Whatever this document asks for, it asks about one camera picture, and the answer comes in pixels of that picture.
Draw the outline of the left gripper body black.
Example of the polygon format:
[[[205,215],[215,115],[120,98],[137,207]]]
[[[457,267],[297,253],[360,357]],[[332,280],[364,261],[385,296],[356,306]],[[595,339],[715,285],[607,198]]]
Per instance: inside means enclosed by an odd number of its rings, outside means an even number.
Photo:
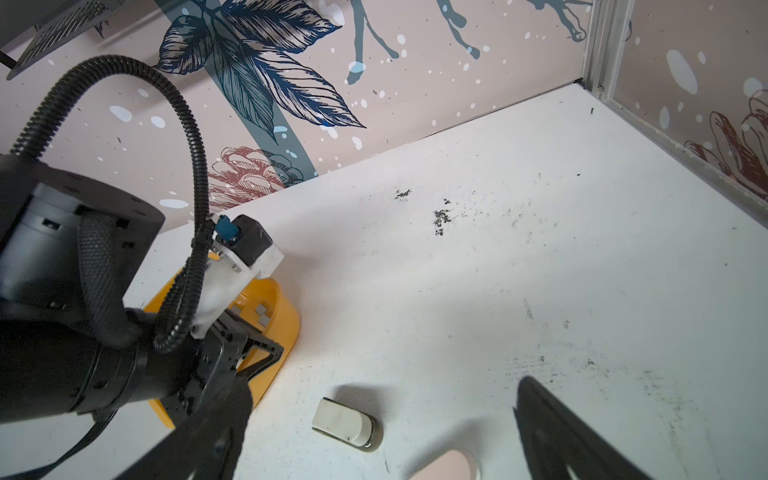
[[[161,399],[161,418],[171,428],[212,402],[235,380],[250,382],[276,365],[284,348],[257,327],[225,310],[193,343],[193,361],[176,392]]]

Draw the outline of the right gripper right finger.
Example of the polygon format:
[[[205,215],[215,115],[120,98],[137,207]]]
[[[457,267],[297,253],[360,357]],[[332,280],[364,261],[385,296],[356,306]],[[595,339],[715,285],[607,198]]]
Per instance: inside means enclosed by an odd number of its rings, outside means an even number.
[[[514,413],[533,479],[648,477],[531,376],[518,384]]]

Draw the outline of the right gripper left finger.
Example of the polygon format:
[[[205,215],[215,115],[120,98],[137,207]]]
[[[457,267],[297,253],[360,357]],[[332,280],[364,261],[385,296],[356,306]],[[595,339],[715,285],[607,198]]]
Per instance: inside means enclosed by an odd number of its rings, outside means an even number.
[[[236,378],[118,477],[232,479],[252,407],[247,381]]]

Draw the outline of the yellow plastic tray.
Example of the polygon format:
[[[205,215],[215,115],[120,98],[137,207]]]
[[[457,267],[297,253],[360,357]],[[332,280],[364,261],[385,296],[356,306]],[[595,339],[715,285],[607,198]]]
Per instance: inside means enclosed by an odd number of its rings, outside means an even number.
[[[252,265],[223,248],[209,254],[199,306],[222,308],[205,336],[189,337],[178,351],[192,358],[176,392],[149,402],[160,421],[174,428],[211,401],[230,381],[244,379],[257,405],[296,343],[300,315],[269,277],[283,255],[270,247]]]

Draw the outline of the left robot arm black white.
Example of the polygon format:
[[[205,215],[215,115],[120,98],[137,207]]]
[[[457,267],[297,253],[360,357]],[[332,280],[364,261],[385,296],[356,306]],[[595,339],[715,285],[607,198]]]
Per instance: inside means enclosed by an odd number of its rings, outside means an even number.
[[[148,401],[180,425],[242,380],[254,398],[296,337],[271,274],[282,252],[254,219],[214,216],[192,239],[204,277],[179,345],[159,342],[170,297],[124,295],[164,221],[115,187],[15,155],[1,159],[1,419],[102,419]]]

